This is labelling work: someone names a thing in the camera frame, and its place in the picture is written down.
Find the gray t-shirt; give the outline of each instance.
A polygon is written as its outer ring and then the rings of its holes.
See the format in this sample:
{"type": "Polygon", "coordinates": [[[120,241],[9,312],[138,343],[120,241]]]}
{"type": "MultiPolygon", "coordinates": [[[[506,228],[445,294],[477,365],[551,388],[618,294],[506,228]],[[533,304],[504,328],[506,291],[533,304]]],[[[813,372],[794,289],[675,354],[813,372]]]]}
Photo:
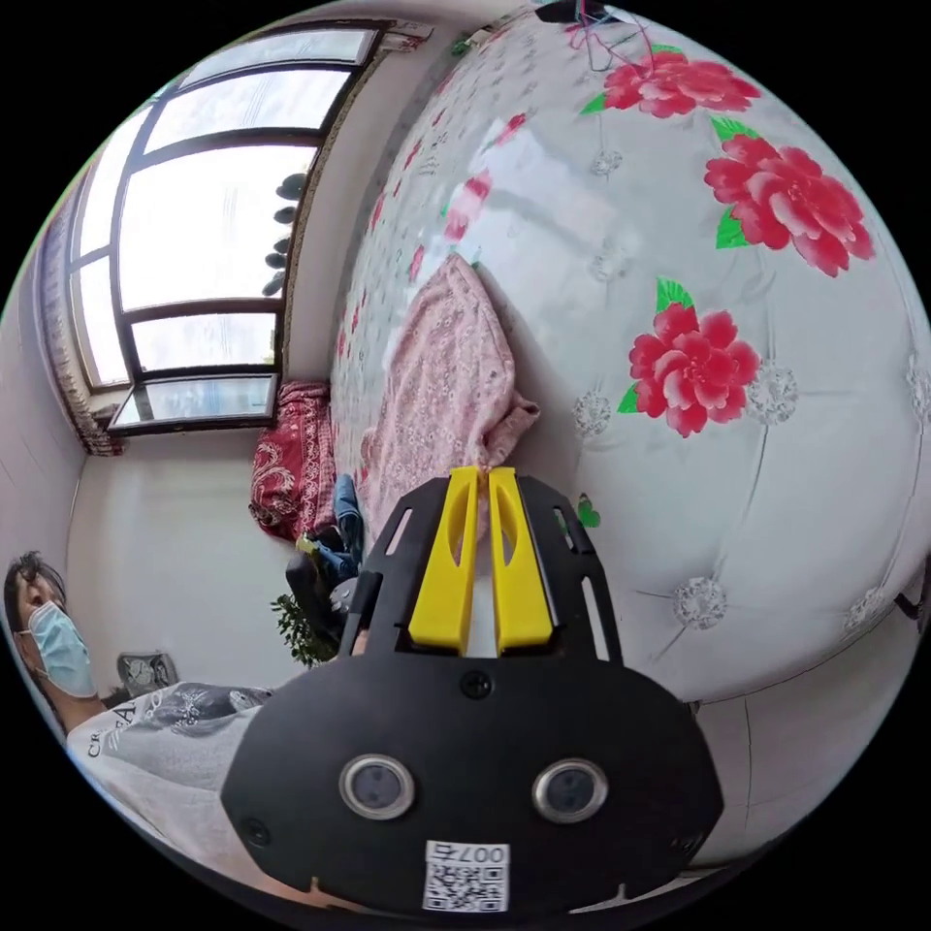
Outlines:
{"type": "Polygon", "coordinates": [[[92,718],[68,735],[68,750],[138,827],[218,873],[283,894],[248,855],[219,799],[242,735],[271,695],[178,683],[92,718]]]}

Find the clothes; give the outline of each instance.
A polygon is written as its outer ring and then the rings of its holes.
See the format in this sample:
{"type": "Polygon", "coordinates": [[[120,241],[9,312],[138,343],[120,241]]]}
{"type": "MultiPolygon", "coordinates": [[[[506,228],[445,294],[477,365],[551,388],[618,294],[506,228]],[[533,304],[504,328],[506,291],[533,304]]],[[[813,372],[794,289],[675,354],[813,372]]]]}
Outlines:
{"type": "MultiPolygon", "coordinates": [[[[498,316],[475,270],[451,253],[411,305],[377,424],[362,439],[359,492],[377,539],[400,498],[458,466],[501,466],[539,407],[515,388],[498,316]]],[[[488,528],[487,502],[479,534],[488,528]]]]}
{"type": "Polygon", "coordinates": [[[365,543],[365,525],[356,500],[356,487],[350,475],[340,475],[334,490],[334,511],[337,526],[346,545],[346,552],[353,558],[356,567],[362,565],[363,546],[365,543]]]}
{"type": "Polygon", "coordinates": [[[178,683],[75,728],[68,750],[137,827],[230,879],[297,898],[255,865],[219,798],[245,729],[271,695],[178,683]]]}

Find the window frame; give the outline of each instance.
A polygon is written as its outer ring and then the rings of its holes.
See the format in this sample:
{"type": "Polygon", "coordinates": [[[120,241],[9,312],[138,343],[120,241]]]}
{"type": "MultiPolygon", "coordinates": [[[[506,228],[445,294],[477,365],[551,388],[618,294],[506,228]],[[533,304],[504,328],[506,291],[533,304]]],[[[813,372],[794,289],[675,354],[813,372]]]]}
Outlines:
{"type": "MultiPolygon", "coordinates": [[[[382,20],[363,20],[363,19],[333,19],[333,20],[312,20],[301,23],[289,24],[281,28],[272,28],[264,30],[256,35],[249,36],[241,42],[234,43],[234,46],[248,45],[249,43],[267,39],[270,36],[282,35],[284,33],[294,32],[313,32],[313,31],[331,31],[334,29],[350,31],[367,31],[372,35],[369,39],[368,48],[358,64],[349,64],[346,62],[332,62],[322,59],[317,60],[291,60],[288,62],[271,62],[255,66],[235,68],[225,71],[220,75],[211,75],[202,80],[198,80],[186,87],[181,87],[181,83],[187,76],[200,65],[200,62],[192,65],[181,75],[163,87],[158,94],[154,95],[139,107],[136,113],[148,108],[143,123],[136,134],[130,147],[129,155],[123,163],[119,181],[116,186],[113,198],[110,241],[107,245],[94,249],[81,256],[80,253],[80,231],[86,213],[87,199],[92,189],[94,177],[97,168],[103,157],[105,148],[102,148],[91,164],[84,171],[78,186],[77,204],[69,223],[66,240],[66,279],[67,288],[65,300],[67,301],[68,318],[71,323],[72,336],[77,348],[78,363],[80,374],[87,391],[92,397],[99,397],[105,394],[115,392],[124,392],[125,398],[122,399],[118,410],[111,421],[115,421],[118,411],[132,397],[133,392],[140,385],[154,381],[168,381],[182,378],[207,378],[220,377],[228,375],[270,375],[273,377],[276,386],[282,375],[283,349],[284,349],[284,323],[285,323],[285,300],[288,291],[289,279],[292,273],[293,256],[290,251],[285,255],[284,278],[280,291],[276,296],[271,298],[240,298],[240,299],[218,299],[207,301],[187,301],[175,304],[144,306],[133,310],[124,311],[123,301],[119,285],[119,239],[122,228],[123,211],[126,204],[126,196],[129,189],[129,183],[133,175],[151,168],[154,165],[163,164],[176,158],[182,158],[187,155],[197,154],[199,152],[213,151],[219,148],[255,146],[255,145],[294,145],[299,147],[314,148],[316,152],[323,148],[329,136],[333,132],[334,125],[339,118],[346,100],[354,91],[356,84],[361,75],[367,70],[378,54],[382,45],[382,40],[387,31],[388,23],[382,20]],[[280,71],[338,71],[348,74],[348,80],[343,84],[333,103],[330,105],[326,116],[319,129],[304,129],[301,127],[284,127],[284,128],[246,128],[239,130],[229,130],[219,133],[211,133],[204,136],[198,136],[189,140],[165,145],[149,153],[145,152],[148,145],[152,130],[161,117],[165,108],[178,97],[187,93],[200,90],[212,84],[221,83],[225,80],[234,80],[247,75],[261,75],[271,72],[280,71]],[[110,290],[112,296],[112,312],[116,326],[116,335],[119,340],[120,350],[123,361],[128,373],[128,380],[119,383],[101,383],[97,364],[94,360],[93,351],[90,348],[89,334],[80,306],[80,276],[78,273],[92,262],[108,258],[110,261],[110,290]],[[150,320],[173,319],[184,316],[197,314],[229,314],[229,313],[273,313],[274,314],[274,343],[273,343],[273,362],[269,365],[234,365],[234,366],[197,366],[186,369],[157,369],[143,370],[140,364],[139,352],[133,337],[133,325],[150,320]]],[[[314,162],[311,162],[310,170],[313,170],[314,162]]],[[[301,215],[305,207],[305,197],[307,187],[301,193],[300,200],[295,204],[297,215],[301,215]]],[[[267,411],[266,419],[271,419],[273,410],[267,411]]],[[[165,425],[159,423],[157,427],[146,425],[142,428],[120,428],[121,435],[138,435],[140,433],[172,433],[179,430],[186,432],[195,430],[213,429],[232,429],[240,426],[237,418],[216,418],[210,421],[190,421],[183,422],[182,425],[172,423],[165,425]]],[[[248,425],[253,425],[255,418],[250,418],[248,425]]]]}

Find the white wall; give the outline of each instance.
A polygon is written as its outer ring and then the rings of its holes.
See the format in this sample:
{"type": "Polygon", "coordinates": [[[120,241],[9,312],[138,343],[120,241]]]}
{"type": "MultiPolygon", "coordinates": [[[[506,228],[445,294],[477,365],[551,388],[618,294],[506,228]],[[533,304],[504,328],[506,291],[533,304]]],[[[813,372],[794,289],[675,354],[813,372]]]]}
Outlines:
{"type": "Polygon", "coordinates": [[[339,130],[314,194],[297,258],[288,377],[328,378],[342,273],[369,183],[392,130],[459,29],[439,26],[416,51],[391,54],[339,130]]]}
{"type": "MultiPolygon", "coordinates": [[[[48,380],[35,297],[33,257],[0,320],[0,562],[5,573],[16,556],[40,550],[67,584],[68,526],[86,457],[48,380]]],[[[47,711],[41,698],[39,707],[47,711]]]]}
{"type": "Polygon", "coordinates": [[[101,688],[119,653],[163,650],[195,682],[276,687],[301,667],[271,601],[293,547],[248,512],[257,433],[135,439],[87,461],[68,540],[69,604],[101,688]]]}

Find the screw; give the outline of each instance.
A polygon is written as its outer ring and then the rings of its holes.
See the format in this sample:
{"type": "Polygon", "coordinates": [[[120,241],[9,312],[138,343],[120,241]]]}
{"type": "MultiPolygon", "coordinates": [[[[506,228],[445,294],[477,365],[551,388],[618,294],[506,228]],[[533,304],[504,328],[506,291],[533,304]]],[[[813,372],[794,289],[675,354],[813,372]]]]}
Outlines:
{"type": "Polygon", "coordinates": [[[253,847],[267,847],[272,842],[269,829],[257,818],[246,821],[245,836],[253,847]]]}
{"type": "Polygon", "coordinates": [[[463,695],[466,698],[480,701],[492,693],[492,680],[488,673],[482,672],[480,669],[473,669],[463,676],[459,687],[463,690],[463,695]]]}

